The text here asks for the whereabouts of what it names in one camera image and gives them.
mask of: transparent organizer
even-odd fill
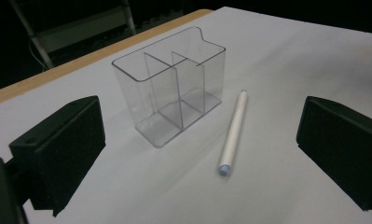
[[[221,103],[225,51],[191,27],[112,62],[135,128],[154,147]]]

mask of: white table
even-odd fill
[[[164,148],[132,127],[111,62],[190,26],[227,48],[223,103]],[[235,99],[249,92],[233,173],[217,165]],[[8,144],[66,103],[101,99],[103,150],[66,208],[24,205],[30,223],[372,223],[304,152],[298,128],[308,95],[372,118],[372,34],[224,7],[0,104]]]

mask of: wooden table edge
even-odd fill
[[[127,39],[121,40],[103,49],[98,49],[90,54],[74,59],[69,63],[62,64],[44,73],[37,74],[33,77],[29,77],[27,79],[24,79],[23,81],[7,86],[0,90],[0,103],[3,103],[4,101],[9,100],[18,95],[22,95],[27,91],[33,90],[39,86],[47,84],[50,81],[55,80],[59,77],[63,77],[77,69],[85,67],[91,63],[95,63],[107,56],[110,56],[135,44],[143,42],[156,35],[165,33],[171,29],[174,29],[187,22],[193,21],[199,17],[205,16],[211,12],[212,10],[210,9],[200,9],[194,11],[178,19],[168,21],[166,23],[161,24],[160,26],[144,31],[138,35],[134,35]]]

